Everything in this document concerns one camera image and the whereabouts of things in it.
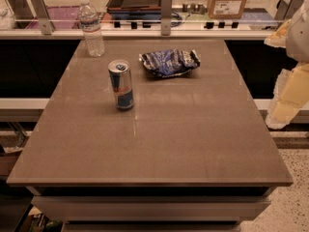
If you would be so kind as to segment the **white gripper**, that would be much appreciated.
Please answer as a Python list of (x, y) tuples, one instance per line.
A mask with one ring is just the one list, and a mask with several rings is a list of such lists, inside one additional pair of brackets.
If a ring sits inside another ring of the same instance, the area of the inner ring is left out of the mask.
[(266, 37), (264, 44), (286, 48), (289, 57), (305, 62), (291, 71), (283, 69), (276, 79), (266, 124), (270, 129), (280, 130), (309, 102), (309, 0), (304, 0), (292, 19)]

